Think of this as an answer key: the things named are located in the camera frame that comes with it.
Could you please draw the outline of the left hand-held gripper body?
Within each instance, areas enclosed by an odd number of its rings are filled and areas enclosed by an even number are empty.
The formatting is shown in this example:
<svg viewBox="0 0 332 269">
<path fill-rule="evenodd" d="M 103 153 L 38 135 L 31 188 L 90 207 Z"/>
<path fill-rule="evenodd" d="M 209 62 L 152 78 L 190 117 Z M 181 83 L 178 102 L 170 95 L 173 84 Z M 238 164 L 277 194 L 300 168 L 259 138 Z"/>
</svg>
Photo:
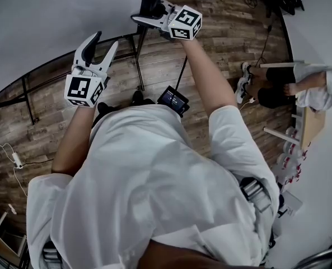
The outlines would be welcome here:
<svg viewBox="0 0 332 269">
<path fill-rule="evenodd" d="M 76 106 L 94 107 L 109 79 L 106 72 L 75 64 L 66 76 L 64 98 Z"/>
</svg>

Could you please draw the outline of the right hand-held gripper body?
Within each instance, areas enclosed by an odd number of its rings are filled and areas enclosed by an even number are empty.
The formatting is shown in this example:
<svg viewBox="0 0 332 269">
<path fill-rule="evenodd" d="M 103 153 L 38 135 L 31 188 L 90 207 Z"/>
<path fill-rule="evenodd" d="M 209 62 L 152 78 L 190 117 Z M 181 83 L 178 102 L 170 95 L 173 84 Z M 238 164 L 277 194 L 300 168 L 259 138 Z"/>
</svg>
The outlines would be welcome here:
<svg viewBox="0 0 332 269">
<path fill-rule="evenodd" d="M 189 6 L 172 6 L 161 31 L 172 39 L 193 40 L 202 26 L 202 14 Z"/>
</svg>

